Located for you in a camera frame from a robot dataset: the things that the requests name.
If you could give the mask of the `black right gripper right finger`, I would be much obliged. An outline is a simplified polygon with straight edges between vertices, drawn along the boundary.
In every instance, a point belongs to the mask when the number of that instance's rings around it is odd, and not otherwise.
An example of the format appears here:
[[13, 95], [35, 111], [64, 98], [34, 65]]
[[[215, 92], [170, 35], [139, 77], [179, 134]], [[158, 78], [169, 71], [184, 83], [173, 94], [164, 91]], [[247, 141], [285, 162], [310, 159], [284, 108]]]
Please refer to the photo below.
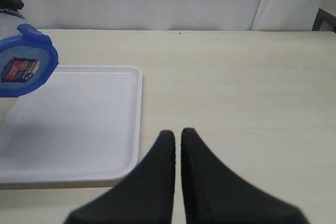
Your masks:
[[298, 207], [230, 170], [193, 128], [181, 135], [181, 180], [187, 223], [308, 223]]

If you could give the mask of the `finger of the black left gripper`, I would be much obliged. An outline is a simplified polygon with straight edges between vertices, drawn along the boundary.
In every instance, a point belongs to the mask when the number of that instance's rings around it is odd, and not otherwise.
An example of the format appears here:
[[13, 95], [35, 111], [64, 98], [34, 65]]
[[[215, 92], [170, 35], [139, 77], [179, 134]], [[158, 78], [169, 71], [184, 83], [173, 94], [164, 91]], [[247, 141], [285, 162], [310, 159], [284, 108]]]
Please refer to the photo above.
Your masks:
[[0, 7], [9, 9], [22, 9], [24, 7], [24, 3], [22, 0], [0, 0]]

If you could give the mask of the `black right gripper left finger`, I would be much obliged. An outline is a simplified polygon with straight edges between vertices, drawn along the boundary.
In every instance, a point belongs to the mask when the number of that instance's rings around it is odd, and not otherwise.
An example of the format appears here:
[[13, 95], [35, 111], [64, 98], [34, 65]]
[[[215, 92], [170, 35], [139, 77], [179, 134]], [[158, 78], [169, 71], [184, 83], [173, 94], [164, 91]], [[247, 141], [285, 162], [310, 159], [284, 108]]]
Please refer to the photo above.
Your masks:
[[73, 210], [65, 223], [171, 223], [175, 137], [162, 130], [144, 159], [112, 189]]

